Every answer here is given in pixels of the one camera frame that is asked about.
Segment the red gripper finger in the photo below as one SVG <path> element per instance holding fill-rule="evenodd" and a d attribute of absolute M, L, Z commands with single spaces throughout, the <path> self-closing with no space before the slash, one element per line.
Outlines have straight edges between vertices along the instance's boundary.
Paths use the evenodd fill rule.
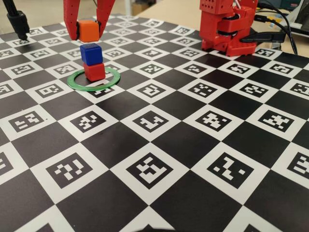
<path fill-rule="evenodd" d="M 115 0 L 97 0 L 97 21 L 99 22 L 99 37 L 102 36 L 108 22 Z"/>
<path fill-rule="evenodd" d="M 79 38 L 79 12 L 80 0 L 63 0 L 64 22 L 72 40 Z"/>

